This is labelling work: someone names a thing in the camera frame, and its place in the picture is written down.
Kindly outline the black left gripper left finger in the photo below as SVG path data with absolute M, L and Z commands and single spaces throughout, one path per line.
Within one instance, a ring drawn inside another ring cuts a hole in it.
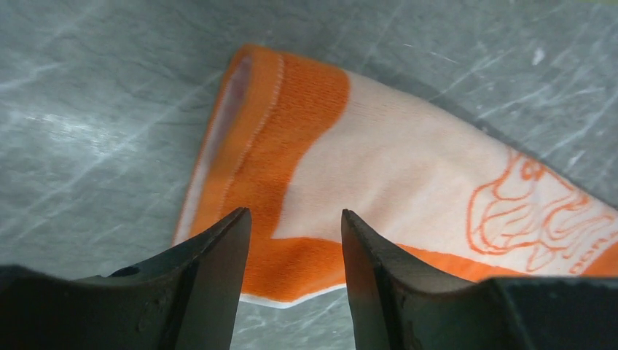
M 239 208 L 109 276 L 1 267 L 3 349 L 228 349 L 251 236 Z

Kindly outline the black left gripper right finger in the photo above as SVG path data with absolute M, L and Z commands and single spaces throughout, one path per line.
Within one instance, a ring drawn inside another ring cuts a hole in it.
M 350 210 L 341 216 L 358 349 L 615 349 L 615 278 L 494 277 L 431 267 Z

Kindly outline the orange white patterned towel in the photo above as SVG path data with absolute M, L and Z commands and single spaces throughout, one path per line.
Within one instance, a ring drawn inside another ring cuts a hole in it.
M 370 78 L 252 44 L 230 61 L 174 243 L 238 207 L 241 298 L 345 286 L 341 214 L 467 281 L 617 275 L 617 211 L 471 124 Z

